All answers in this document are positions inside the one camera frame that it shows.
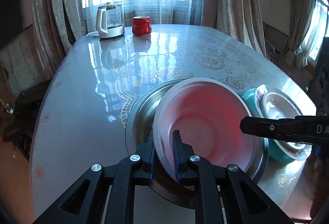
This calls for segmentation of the left beige curtain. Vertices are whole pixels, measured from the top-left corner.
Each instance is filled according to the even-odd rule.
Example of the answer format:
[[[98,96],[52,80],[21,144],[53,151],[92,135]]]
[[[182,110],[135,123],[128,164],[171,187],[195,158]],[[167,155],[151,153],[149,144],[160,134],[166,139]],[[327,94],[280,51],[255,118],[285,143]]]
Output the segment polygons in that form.
[[[87,28],[81,0],[31,0],[34,39],[47,79],[57,68]]]

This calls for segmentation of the red plastic bowl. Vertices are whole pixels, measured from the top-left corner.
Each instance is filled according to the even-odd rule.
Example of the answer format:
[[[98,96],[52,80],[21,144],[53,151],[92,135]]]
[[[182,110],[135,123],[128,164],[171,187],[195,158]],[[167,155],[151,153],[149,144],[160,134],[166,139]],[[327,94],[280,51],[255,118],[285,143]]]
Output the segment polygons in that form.
[[[236,164],[246,172],[256,149],[256,138],[241,132],[240,121],[251,113],[230,87],[208,78],[190,78],[172,86],[157,107],[153,141],[165,172],[175,179],[172,133],[211,164]]]

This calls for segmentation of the white glass kettle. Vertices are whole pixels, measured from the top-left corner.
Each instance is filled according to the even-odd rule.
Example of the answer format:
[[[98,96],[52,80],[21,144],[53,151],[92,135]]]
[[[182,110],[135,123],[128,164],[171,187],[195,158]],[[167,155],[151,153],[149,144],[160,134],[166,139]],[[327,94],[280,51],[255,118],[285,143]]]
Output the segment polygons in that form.
[[[106,3],[99,6],[96,13],[96,31],[88,33],[87,37],[109,39],[122,36],[125,33],[124,15],[121,3]]]

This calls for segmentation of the right tied curtain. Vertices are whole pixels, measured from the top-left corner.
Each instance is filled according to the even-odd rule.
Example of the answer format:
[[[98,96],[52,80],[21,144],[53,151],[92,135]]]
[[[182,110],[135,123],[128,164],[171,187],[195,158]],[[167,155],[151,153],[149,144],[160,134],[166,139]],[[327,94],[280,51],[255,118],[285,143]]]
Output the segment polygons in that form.
[[[290,0],[290,25],[285,61],[297,68],[307,66],[307,54],[300,49],[311,26],[316,0]]]

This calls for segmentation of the red mug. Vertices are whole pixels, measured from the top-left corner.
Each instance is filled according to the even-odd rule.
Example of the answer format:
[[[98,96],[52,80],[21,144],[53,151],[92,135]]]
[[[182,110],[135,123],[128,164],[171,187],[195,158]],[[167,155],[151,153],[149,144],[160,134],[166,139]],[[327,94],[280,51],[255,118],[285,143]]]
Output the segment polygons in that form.
[[[151,19],[149,16],[134,16],[132,21],[132,32],[136,36],[151,34]]]

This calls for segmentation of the floral plastic tablecloth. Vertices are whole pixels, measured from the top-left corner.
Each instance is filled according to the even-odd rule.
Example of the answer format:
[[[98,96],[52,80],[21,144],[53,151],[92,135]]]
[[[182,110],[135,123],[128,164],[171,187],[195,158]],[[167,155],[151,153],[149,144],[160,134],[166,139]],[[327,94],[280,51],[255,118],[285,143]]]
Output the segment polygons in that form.
[[[154,25],[135,37],[79,38],[42,102],[30,157],[35,215],[41,215],[93,164],[127,156],[125,124],[135,102],[160,83],[218,80],[237,94],[262,84],[287,94],[305,115],[316,107],[305,91],[265,57],[216,29]]]

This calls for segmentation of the stainless steel bowl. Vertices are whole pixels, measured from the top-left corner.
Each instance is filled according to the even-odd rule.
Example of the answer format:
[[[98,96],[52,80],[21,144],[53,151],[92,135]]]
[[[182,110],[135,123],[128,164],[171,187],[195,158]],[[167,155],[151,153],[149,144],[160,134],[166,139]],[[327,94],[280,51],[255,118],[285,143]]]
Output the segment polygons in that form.
[[[181,79],[167,81],[152,87],[134,102],[125,127],[125,143],[129,155],[136,152],[138,145],[148,141],[150,131],[152,130],[154,114],[160,100],[170,88],[181,81]],[[267,161],[268,139],[257,137],[255,157],[251,162],[251,166],[246,171],[246,174],[255,183],[260,181]],[[157,159],[151,189],[168,202],[177,206],[189,209],[194,209],[195,207],[193,190],[178,186]]]

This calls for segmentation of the middle beige curtain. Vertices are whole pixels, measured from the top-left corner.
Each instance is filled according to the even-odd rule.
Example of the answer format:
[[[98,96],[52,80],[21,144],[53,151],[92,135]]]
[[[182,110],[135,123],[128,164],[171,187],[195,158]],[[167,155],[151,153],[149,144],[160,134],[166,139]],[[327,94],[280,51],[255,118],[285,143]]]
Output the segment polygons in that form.
[[[258,0],[203,0],[201,24],[215,28],[266,56]]]

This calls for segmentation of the white flower plate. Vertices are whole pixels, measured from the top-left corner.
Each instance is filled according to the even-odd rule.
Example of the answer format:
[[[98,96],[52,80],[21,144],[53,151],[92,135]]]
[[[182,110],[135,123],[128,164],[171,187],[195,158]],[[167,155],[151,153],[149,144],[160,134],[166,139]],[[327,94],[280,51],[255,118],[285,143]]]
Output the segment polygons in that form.
[[[284,93],[277,89],[267,89],[262,97],[262,113],[267,119],[293,119],[296,116],[302,115],[298,106]],[[305,144],[285,142],[278,140],[269,140],[270,145],[275,150],[292,154],[296,156],[304,148]]]

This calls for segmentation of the beige curtain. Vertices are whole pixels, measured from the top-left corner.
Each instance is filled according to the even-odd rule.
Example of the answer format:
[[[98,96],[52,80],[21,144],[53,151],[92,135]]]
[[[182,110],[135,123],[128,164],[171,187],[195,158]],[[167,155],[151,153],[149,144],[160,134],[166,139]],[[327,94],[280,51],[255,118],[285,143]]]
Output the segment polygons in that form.
[[[34,39],[47,79],[57,68],[87,28],[81,0],[31,0]]]
[[[215,28],[266,56],[258,0],[203,0],[201,24]]]

